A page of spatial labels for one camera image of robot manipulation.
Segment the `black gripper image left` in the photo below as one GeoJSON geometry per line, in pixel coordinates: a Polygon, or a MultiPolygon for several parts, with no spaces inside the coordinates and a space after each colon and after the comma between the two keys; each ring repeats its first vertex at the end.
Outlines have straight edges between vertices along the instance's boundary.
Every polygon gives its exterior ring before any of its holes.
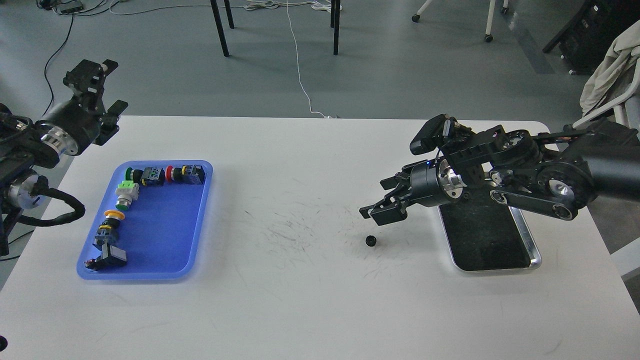
{"type": "Polygon", "coordinates": [[[90,144],[103,146],[112,139],[119,132],[121,114],[129,106],[117,100],[105,112],[105,80],[118,66],[111,59],[102,63],[83,59],[67,71],[62,83],[71,89],[73,99],[56,105],[38,121],[41,141],[58,155],[76,157],[90,144]]]}

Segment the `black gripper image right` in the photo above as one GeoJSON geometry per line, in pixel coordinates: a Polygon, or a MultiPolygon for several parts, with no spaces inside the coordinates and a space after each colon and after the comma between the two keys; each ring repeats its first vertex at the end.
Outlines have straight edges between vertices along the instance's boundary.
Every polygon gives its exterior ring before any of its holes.
{"type": "Polygon", "coordinates": [[[380,185],[387,191],[384,198],[358,210],[378,226],[406,220],[409,203],[439,207],[456,202],[467,187],[448,162],[414,162],[405,166],[405,171],[380,180],[380,185]]]}

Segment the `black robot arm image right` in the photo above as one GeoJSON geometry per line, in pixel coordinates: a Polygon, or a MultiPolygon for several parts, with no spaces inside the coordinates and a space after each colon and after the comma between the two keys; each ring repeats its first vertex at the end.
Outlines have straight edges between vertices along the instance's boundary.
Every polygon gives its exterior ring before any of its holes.
{"type": "Polygon", "coordinates": [[[404,221],[414,204],[439,207],[484,189],[506,207],[571,221],[598,196],[639,200],[639,131],[602,118],[587,127],[532,135],[502,125],[475,132],[439,114],[421,127],[409,149],[436,151],[380,184],[384,198],[361,207],[379,226],[404,221]]]}

